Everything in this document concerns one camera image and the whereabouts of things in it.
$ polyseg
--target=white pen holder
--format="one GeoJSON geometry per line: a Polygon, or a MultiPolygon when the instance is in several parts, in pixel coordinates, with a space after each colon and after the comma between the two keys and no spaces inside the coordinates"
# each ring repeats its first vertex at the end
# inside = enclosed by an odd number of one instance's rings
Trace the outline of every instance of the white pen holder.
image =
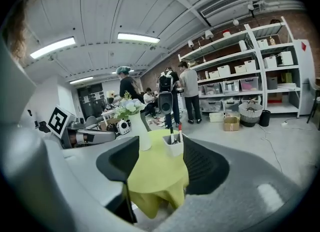
{"type": "MultiPolygon", "coordinates": [[[[174,139],[177,141],[180,141],[179,134],[174,134],[174,139]]],[[[174,145],[171,145],[171,136],[164,136],[162,137],[165,145],[165,150],[167,155],[171,157],[176,157],[178,155],[181,155],[184,153],[184,143],[176,143],[174,145]]]]}

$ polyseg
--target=yellow tablecloth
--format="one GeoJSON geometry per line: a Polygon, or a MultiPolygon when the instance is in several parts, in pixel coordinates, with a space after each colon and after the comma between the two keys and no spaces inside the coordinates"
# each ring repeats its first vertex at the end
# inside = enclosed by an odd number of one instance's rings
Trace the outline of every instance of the yellow tablecloth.
{"type": "Polygon", "coordinates": [[[163,199],[173,208],[182,205],[185,200],[183,190],[189,183],[183,154],[170,157],[166,153],[162,137],[167,135],[170,131],[165,129],[149,132],[152,147],[139,151],[139,159],[128,178],[131,201],[149,218],[157,215],[163,199]]]}

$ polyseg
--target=man in white shirt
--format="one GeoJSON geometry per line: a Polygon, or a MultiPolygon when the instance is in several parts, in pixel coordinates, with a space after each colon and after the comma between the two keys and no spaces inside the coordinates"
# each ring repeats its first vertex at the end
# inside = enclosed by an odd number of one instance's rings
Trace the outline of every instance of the man in white shirt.
{"type": "Polygon", "coordinates": [[[158,106],[157,98],[152,95],[151,88],[146,89],[146,93],[143,95],[144,103],[146,104],[147,112],[151,113],[154,119],[156,119],[155,107],[158,106]]]}
{"type": "Polygon", "coordinates": [[[192,114],[192,105],[195,112],[197,123],[201,123],[200,105],[199,105],[199,91],[198,91],[198,75],[195,70],[188,68],[186,62],[180,62],[180,83],[184,88],[185,106],[188,112],[188,123],[194,123],[194,116],[192,114]]]}

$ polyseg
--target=laundry basket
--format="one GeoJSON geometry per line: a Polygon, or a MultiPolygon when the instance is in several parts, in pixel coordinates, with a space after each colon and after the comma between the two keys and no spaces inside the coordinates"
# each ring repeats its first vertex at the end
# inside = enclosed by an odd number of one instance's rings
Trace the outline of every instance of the laundry basket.
{"type": "Polygon", "coordinates": [[[253,127],[260,119],[262,105],[255,104],[254,101],[239,105],[240,123],[246,127],[253,127]]]}

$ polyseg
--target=black trash can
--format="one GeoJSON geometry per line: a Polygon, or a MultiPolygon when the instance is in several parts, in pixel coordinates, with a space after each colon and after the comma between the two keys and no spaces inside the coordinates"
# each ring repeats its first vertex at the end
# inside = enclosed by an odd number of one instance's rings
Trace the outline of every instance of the black trash can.
{"type": "Polygon", "coordinates": [[[268,110],[263,110],[260,116],[259,125],[262,127],[268,127],[270,121],[271,112],[268,110]]]}

